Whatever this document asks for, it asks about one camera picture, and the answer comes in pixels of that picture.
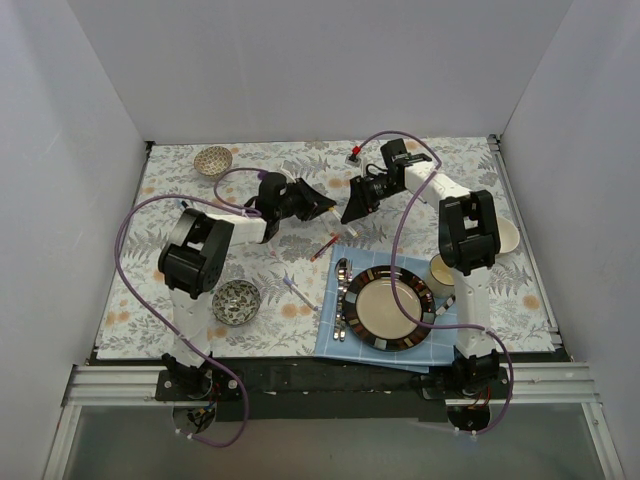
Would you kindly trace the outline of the peach capped white marker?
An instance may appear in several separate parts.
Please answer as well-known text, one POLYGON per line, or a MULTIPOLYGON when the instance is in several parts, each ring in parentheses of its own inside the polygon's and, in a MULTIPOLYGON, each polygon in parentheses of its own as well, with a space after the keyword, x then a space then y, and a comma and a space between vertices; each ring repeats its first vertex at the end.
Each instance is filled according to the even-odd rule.
POLYGON ((334 236, 335 235, 335 231, 334 231, 334 227, 332 222, 327 218, 327 217, 322 217, 322 221, 324 226, 327 229, 327 232, 329 233, 330 236, 334 236))

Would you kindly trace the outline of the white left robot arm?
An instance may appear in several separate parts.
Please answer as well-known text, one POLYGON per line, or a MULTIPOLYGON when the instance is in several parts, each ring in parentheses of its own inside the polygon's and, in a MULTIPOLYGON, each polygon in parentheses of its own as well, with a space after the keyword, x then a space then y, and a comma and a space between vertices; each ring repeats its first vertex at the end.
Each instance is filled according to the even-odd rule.
POLYGON ((176 334, 162 362, 173 384, 188 398, 203 399, 213 389, 213 377, 203 367, 211 355, 207 311, 229 248, 266 244, 282 220, 310 221, 335 206, 334 200, 301 178, 290 181, 281 173, 266 172, 257 194, 229 214, 194 208, 181 214, 160 253, 158 269, 169 290, 176 334))

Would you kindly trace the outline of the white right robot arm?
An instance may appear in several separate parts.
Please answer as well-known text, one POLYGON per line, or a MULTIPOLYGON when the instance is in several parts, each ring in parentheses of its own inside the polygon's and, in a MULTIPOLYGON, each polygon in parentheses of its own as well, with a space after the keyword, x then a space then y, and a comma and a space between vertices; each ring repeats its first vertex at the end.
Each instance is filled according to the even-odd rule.
POLYGON ((499 376, 499 353, 504 343, 491 331, 488 283, 501 248, 494 199, 486 190, 471 191, 441 172, 442 162, 428 145, 426 154, 412 154, 401 138, 380 147, 385 164, 379 174, 368 168, 350 179, 350 195, 341 215, 347 225, 378 210, 382 200, 408 191, 411 198, 399 220, 391 250, 391 295, 399 312, 423 330, 455 330, 452 383, 464 397, 475 397, 499 376), (438 214, 438 249, 451 269, 457 322, 427 323, 407 311, 396 288, 398 242, 416 201, 438 214))

